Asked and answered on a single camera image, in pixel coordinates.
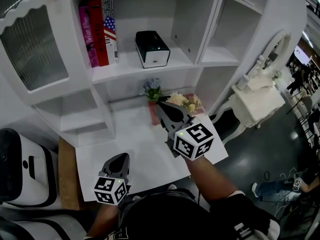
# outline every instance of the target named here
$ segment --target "decorative scalloped trim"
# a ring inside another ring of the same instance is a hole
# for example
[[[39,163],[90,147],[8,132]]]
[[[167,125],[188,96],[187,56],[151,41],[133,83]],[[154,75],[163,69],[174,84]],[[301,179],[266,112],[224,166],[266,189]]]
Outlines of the decorative scalloped trim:
[[[0,35],[6,27],[12,26],[18,18],[25,17],[31,9],[38,9],[46,4],[46,0],[22,0],[17,8],[11,9],[0,19]]]

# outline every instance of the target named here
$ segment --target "curved table leg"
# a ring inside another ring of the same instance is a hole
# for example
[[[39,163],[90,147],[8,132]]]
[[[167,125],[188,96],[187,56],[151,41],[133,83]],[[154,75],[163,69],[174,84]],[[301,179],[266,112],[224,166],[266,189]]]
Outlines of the curved table leg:
[[[222,114],[225,112],[225,111],[228,111],[228,110],[231,110],[231,101],[228,100],[227,102],[225,102],[224,104],[222,104],[222,106],[219,108],[219,110],[217,111],[216,113],[216,116],[215,118],[211,121],[213,124],[215,124],[219,119],[220,117],[222,116]]]
[[[245,131],[245,129],[246,129],[246,126],[240,123],[238,128],[222,141],[223,145],[225,145],[228,141],[238,137],[240,134],[242,134]]]

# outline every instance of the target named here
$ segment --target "white sneaker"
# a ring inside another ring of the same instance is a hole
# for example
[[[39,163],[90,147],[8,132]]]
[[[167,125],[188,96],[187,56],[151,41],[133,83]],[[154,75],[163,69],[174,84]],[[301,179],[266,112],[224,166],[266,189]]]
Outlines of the white sneaker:
[[[141,197],[138,196],[138,195],[135,195],[135,196],[132,198],[132,201],[136,201],[136,200],[139,200],[139,199],[141,199]]]
[[[167,190],[176,190],[176,189],[177,189],[177,186],[176,186],[176,185],[170,184],[170,185],[168,186],[168,189],[167,189]]]
[[[252,192],[254,193],[254,196],[255,196],[256,198],[259,198],[259,196],[257,196],[257,194],[256,194],[256,188],[257,188],[257,186],[258,186],[258,184],[257,184],[256,182],[253,183],[251,190],[252,190]]]

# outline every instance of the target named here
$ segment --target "book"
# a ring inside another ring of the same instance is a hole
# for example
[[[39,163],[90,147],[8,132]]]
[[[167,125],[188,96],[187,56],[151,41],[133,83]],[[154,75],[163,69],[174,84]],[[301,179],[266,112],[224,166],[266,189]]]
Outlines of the book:
[[[119,62],[114,0],[101,0],[103,32],[109,64]]]
[[[92,68],[98,67],[98,57],[96,53],[96,48],[91,32],[91,26],[90,26],[90,19],[89,19],[89,6],[86,5],[80,5],[79,6],[79,15],[80,15],[80,22],[82,27],[82,33],[84,37],[84,42],[86,46],[86,50],[88,52],[88,56],[90,59],[90,65]]]
[[[90,26],[99,66],[109,65],[104,35],[101,0],[89,0]]]

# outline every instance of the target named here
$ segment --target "red book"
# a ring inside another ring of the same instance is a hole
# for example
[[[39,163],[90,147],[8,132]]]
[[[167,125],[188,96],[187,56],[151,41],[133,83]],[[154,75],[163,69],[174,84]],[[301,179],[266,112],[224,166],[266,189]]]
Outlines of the red book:
[[[89,15],[93,43],[98,57],[99,66],[109,65],[102,17],[101,0],[89,0]]]

